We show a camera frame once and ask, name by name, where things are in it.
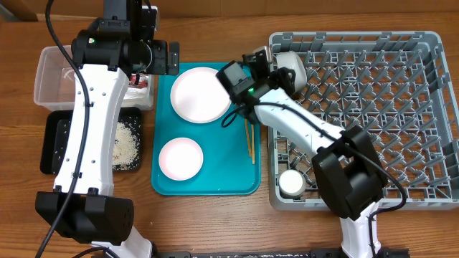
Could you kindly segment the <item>small pink plate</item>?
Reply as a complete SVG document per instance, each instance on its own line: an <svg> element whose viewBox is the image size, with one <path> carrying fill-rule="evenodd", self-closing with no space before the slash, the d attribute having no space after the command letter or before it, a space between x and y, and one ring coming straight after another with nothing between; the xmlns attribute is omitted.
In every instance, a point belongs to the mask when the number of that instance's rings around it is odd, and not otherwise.
<svg viewBox="0 0 459 258"><path fill-rule="evenodd" d="M190 138L175 138L166 143L158 156L162 173L174 181L186 181L198 174L204 162L201 147Z"/></svg>

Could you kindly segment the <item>clear plastic waste bin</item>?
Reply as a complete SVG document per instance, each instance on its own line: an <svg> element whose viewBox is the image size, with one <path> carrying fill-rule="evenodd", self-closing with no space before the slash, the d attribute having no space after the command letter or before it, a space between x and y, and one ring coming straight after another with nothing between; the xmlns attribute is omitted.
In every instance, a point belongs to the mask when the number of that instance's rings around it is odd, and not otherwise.
<svg viewBox="0 0 459 258"><path fill-rule="evenodd" d="M34 102L51 111L71 110L75 101L74 70L58 47L45 47L39 58L34 81ZM153 91L154 76L148 86Z"/></svg>

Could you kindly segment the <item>red snack wrapper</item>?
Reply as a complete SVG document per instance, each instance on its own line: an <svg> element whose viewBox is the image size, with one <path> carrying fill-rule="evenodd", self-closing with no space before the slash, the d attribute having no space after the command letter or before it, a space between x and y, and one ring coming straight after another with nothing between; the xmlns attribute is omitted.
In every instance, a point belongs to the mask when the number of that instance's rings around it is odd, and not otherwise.
<svg viewBox="0 0 459 258"><path fill-rule="evenodd" d="M135 74L131 76L130 87L146 88L148 87L149 76L145 74Z"/></svg>

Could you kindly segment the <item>white cup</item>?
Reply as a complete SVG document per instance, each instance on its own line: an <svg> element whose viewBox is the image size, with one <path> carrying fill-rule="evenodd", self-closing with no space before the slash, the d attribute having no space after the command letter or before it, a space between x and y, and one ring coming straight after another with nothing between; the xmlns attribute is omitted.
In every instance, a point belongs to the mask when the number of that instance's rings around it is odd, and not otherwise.
<svg viewBox="0 0 459 258"><path fill-rule="evenodd" d="M298 199L306 190L306 180L297 170L283 171L278 179L281 195L286 199Z"/></svg>

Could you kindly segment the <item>wooden chopstick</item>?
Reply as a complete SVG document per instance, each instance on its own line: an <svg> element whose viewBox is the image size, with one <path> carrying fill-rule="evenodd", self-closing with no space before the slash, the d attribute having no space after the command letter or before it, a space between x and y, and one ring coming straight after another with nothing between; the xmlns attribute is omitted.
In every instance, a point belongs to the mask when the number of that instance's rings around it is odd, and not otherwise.
<svg viewBox="0 0 459 258"><path fill-rule="evenodd" d="M246 141L247 141L248 154L249 154L249 157L252 157L251 139L250 139L250 132L249 132L249 126L248 126L247 119L244 119L244 122L245 122L245 135L246 135Z"/></svg>
<svg viewBox="0 0 459 258"><path fill-rule="evenodd" d="M255 127L251 125L251 154L252 154L252 164L255 165Z"/></svg>

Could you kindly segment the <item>grey dishwasher rack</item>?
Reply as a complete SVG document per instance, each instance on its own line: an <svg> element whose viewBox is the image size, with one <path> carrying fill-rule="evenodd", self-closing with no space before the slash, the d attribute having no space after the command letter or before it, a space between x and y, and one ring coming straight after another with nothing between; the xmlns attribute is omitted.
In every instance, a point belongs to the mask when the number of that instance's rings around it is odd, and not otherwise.
<svg viewBox="0 0 459 258"><path fill-rule="evenodd" d="M458 207L458 104L434 32L276 32L273 54L295 52L308 83L296 102L334 125L362 127L392 174L381 205Z"/></svg>

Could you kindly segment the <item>large white plate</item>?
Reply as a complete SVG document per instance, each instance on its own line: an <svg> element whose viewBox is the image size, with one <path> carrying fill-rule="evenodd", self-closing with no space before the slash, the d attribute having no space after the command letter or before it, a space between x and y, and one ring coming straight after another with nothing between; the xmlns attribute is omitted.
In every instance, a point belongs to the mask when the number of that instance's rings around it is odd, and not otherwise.
<svg viewBox="0 0 459 258"><path fill-rule="evenodd" d="M231 100L216 74L216 69L196 67L175 80L170 101L181 118L191 123L210 123L228 111Z"/></svg>

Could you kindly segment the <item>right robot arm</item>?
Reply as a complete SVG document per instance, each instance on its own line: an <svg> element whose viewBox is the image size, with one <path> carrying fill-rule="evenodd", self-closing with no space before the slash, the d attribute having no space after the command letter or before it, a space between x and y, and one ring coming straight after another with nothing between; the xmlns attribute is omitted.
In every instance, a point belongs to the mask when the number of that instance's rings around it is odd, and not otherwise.
<svg viewBox="0 0 459 258"><path fill-rule="evenodd" d="M299 55L272 55L262 47L226 64L216 77L237 114L282 133L310 158L319 194L340 218L341 255L376 257L376 214L388 177L361 127L328 123L293 100L308 83Z"/></svg>

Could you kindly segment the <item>grey bowl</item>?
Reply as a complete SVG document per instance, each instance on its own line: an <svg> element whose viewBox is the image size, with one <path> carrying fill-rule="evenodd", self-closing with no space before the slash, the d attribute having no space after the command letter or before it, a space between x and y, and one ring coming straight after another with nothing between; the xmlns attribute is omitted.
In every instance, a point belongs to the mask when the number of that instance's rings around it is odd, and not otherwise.
<svg viewBox="0 0 459 258"><path fill-rule="evenodd" d="M278 69L286 68L290 80L294 79L291 86L285 86L288 95L294 95L304 89L308 83L308 77L302 60L295 52L282 52L276 55Z"/></svg>

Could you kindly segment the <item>teal serving tray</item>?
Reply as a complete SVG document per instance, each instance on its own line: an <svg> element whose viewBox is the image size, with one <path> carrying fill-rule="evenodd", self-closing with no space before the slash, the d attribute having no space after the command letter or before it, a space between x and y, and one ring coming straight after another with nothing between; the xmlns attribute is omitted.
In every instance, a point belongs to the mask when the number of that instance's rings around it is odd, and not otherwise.
<svg viewBox="0 0 459 258"><path fill-rule="evenodd" d="M210 123L191 123L181 118L170 101L175 80L187 70L209 67L219 71L222 62L185 62L179 66L178 75L162 75L158 79L156 122L153 140L151 184L154 190L165 196L248 195L256 191L261 181L260 129L255 127L255 165L249 157L245 135L245 122L236 116L226 128L223 118L233 109ZM175 138L190 138L202 149L203 165L193 178L174 181L166 177L158 164L163 146Z"/></svg>

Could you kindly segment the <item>black plastic tray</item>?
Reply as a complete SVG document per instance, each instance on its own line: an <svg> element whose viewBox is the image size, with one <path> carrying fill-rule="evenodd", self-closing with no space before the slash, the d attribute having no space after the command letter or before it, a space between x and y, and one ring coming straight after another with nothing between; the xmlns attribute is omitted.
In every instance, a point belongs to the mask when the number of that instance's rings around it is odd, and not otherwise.
<svg viewBox="0 0 459 258"><path fill-rule="evenodd" d="M67 141L70 133L72 118L71 110L54 111L49 114L44 133L40 170L45 174L58 174L64 160ZM138 133L140 141L140 161L132 170L137 171L141 166L142 112L136 107L123 107L120 110L118 122L129 123Z"/></svg>

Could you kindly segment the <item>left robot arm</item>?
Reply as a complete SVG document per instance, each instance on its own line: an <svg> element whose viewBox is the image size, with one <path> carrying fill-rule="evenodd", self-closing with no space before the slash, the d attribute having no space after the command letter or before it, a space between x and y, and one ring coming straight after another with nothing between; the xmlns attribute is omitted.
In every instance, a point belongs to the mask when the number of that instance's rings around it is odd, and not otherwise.
<svg viewBox="0 0 459 258"><path fill-rule="evenodd" d="M114 196L113 149L123 98L134 75L177 75L179 43L157 40L158 8L148 0L106 1L103 15L62 55L75 101L62 165L35 209L50 233L109 257L157 257L134 227L132 200Z"/></svg>

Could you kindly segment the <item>spilled rice pile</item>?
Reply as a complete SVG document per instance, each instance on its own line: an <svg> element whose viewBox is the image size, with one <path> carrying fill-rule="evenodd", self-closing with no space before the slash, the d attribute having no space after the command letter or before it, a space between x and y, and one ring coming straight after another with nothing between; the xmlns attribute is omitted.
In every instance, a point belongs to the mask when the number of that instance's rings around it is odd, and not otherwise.
<svg viewBox="0 0 459 258"><path fill-rule="evenodd" d="M140 161L140 141L138 133L129 123L117 123L113 146L114 171L132 171Z"/></svg>

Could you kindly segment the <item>white napkin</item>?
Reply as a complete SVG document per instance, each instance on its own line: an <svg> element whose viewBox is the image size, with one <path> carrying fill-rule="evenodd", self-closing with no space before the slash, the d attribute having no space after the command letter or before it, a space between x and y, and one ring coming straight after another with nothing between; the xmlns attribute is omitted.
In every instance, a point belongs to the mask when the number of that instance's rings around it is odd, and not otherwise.
<svg viewBox="0 0 459 258"><path fill-rule="evenodd" d="M151 87L129 87L123 98L122 107L135 107L140 110L150 110L153 107L153 91Z"/></svg>

